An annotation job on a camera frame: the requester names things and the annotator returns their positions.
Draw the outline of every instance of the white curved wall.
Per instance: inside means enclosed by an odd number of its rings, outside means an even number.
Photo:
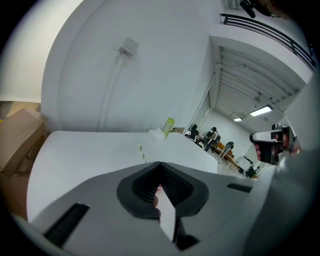
[[[250,18],[250,16],[244,10],[231,10],[225,9],[225,14],[238,15],[246,18]],[[257,10],[255,11],[255,21],[262,22],[273,27],[276,30],[281,31],[294,41],[296,41],[307,53],[310,52],[308,43],[305,37],[304,32],[300,29],[299,25],[292,19],[284,19],[284,18],[273,18],[267,17]]]
[[[195,11],[196,3],[108,0],[91,15],[87,13],[87,20],[82,20],[79,31],[69,38],[64,31],[68,23],[78,24],[76,14],[85,11],[90,2],[84,1],[70,16],[49,54],[42,112],[54,120],[52,130],[96,131],[108,75],[128,36],[140,46],[133,57],[125,58],[119,72],[105,131],[145,132],[162,128],[168,117],[175,119],[177,127],[186,127],[193,115],[189,109],[194,96],[209,82],[200,79],[209,34]],[[63,43],[67,40],[68,50]],[[64,60],[53,54],[63,51]]]
[[[49,51],[82,0],[40,0],[10,36],[0,62],[0,101],[40,102]]]
[[[303,150],[315,150],[320,147],[319,82],[320,72],[317,70],[311,81],[284,112]]]

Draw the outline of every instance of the ceiling light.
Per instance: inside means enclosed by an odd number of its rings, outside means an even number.
[[[270,111],[272,111],[272,108],[270,106],[264,106],[256,111],[251,112],[250,115],[255,117],[257,115],[261,115]]]

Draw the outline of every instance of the gray plastic device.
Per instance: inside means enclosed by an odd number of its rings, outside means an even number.
[[[258,180],[173,163],[136,165],[86,180],[31,225],[17,222],[51,255],[259,255],[281,242],[308,211],[320,174],[306,160],[318,155],[290,155]],[[176,208],[173,241],[152,206],[158,182]]]
[[[271,128],[271,131],[252,133],[249,138],[252,143],[259,145],[261,161],[276,165],[281,157],[288,156],[293,150],[297,137],[294,136],[289,126],[275,123]],[[282,147],[284,135],[288,138],[288,147],[286,149]]]

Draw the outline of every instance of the white object on table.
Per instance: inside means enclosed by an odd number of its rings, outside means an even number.
[[[162,132],[162,130],[160,130],[160,128],[156,130],[149,130],[147,135],[153,142],[163,141],[166,137],[166,135]]]
[[[250,168],[251,163],[245,159],[244,156],[240,156],[236,159],[236,164],[242,168],[245,172]]]
[[[158,197],[157,209],[161,212],[160,228],[170,241],[173,240],[176,225],[176,209],[171,204],[168,196],[163,189],[157,190],[155,195]]]
[[[55,131],[43,144],[32,168],[26,202],[28,221],[92,177],[143,164],[139,144],[148,163],[175,163],[217,173],[217,161],[178,132],[153,142],[144,132]]]

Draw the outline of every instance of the desk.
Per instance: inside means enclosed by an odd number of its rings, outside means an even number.
[[[234,173],[236,172],[236,170],[238,170],[238,168],[240,168],[232,158],[229,158],[227,161],[230,163],[230,166],[235,166],[235,169],[233,171]]]
[[[200,135],[195,136],[195,144],[199,144],[199,142],[204,142],[205,138],[201,137]]]
[[[184,135],[171,132],[153,142],[146,133],[55,131],[34,162],[27,190],[28,221],[53,201],[92,177],[143,164],[171,162],[217,173],[218,163]]]

